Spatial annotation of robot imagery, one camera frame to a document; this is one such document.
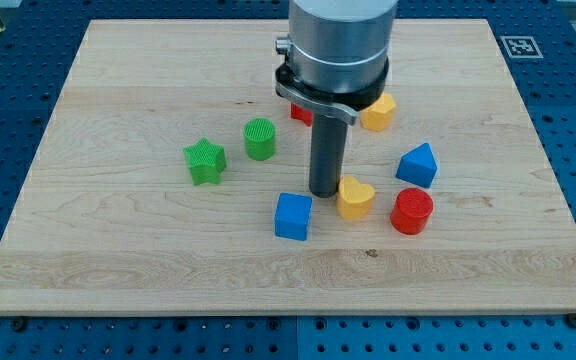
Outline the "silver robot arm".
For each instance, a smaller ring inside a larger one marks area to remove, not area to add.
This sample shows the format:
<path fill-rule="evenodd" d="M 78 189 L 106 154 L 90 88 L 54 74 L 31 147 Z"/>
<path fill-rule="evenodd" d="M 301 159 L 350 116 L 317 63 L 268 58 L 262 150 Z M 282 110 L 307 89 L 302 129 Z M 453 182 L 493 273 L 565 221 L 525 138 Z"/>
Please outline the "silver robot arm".
<path fill-rule="evenodd" d="M 285 62 L 329 93 L 362 90 L 383 74 L 397 0 L 290 0 Z"/>

